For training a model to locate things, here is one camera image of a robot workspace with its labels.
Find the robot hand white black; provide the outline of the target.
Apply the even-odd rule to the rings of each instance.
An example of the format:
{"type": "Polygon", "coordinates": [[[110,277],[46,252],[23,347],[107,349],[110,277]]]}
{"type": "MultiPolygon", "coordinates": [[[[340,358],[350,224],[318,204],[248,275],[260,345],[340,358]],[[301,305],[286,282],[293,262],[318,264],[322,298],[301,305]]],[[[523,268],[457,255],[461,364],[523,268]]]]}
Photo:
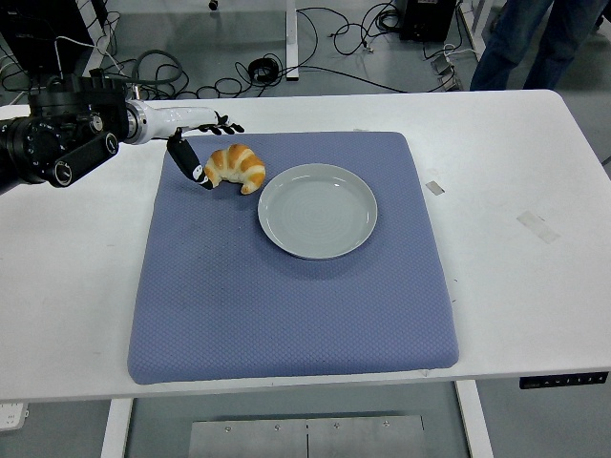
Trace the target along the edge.
{"type": "Polygon", "coordinates": [[[244,128],[235,123],[228,115],[203,107],[179,107],[155,109],[146,103],[138,104],[139,132],[135,144],[143,144],[152,139],[166,139],[166,149],[183,174],[205,189],[213,188],[212,181],[206,176],[198,156],[186,139],[184,132],[211,132],[233,135],[243,133],[244,128]]]}

